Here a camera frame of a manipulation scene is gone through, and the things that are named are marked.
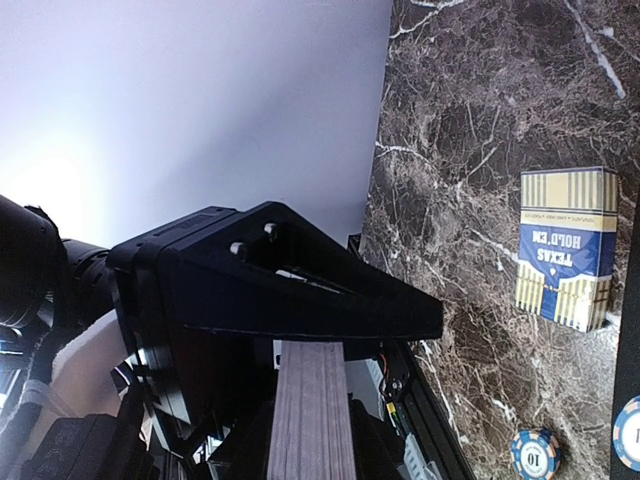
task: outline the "screw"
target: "screw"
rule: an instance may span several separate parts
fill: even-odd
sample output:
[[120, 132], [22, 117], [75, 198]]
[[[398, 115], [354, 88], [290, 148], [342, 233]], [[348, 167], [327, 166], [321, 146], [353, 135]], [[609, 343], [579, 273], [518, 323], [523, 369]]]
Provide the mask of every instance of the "screw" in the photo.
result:
[[229, 247], [229, 250], [240, 260], [245, 260], [247, 258], [247, 246], [242, 242], [233, 242]]
[[269, 235], [269, 240], [272, 242], [278, 238], [278, 225], [275, 223], [267, 223], [264, 226], [264, 231]]

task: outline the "marble surface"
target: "marble surface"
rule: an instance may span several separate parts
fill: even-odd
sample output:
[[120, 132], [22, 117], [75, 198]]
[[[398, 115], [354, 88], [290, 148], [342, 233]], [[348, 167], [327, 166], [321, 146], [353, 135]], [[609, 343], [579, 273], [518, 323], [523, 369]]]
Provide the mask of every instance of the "marble surface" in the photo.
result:
[[[547, 427], [558, 479], [608, 478], [619, 313], [640, 182], [640, 4], [397, 0], [361, 250], [441, 298], [415, 345], [480, 480], [516, 478], [519, 428]], [[523, 170], [620, 174], [607, 325], [513, 306]]]

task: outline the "blue and white poker chip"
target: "blue and white poker chip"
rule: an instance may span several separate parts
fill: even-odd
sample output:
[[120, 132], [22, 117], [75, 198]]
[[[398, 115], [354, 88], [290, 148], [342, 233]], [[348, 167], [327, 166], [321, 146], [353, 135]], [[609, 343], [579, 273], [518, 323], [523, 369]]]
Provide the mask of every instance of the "blue and white poker chip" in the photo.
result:
[[511, 442], [511, 460], [525, 480], [550, 480], [555, 476], [562, 454], [550, 430], [521, 430]]
[[613, 425], [613, 447], [631, 470], [640, 472], [640, 396], [624, 406]]

